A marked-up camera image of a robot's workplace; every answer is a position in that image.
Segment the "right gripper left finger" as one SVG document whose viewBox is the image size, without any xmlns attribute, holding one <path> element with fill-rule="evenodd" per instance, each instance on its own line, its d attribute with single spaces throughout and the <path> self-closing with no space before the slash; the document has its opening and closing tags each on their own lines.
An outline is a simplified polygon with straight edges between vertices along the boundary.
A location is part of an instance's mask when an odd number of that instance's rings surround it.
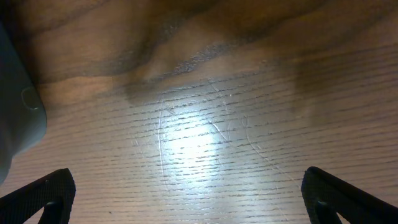
<svg viewBox="0 0 398 224">
<path fill-rule="evenodd" d="M 43 209 L 39 224 L 68 224 L 75 194 L 70 170 L 56 170 L 1 197 L 1 223 L 24 223 Z"/>
</svg>

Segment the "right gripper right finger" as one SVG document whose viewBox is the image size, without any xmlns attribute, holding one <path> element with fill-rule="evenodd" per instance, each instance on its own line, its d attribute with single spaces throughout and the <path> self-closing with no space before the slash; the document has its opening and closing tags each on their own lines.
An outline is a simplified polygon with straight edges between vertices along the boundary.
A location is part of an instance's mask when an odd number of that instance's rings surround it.
<svg viewBox="0 0 398 224">
<path fill-rule="evenodd" d="M 309 167 L 303 176 L 302 197 L 312 224 L 397 223 L 397 207 L 331 175 Z"/>
</svg>

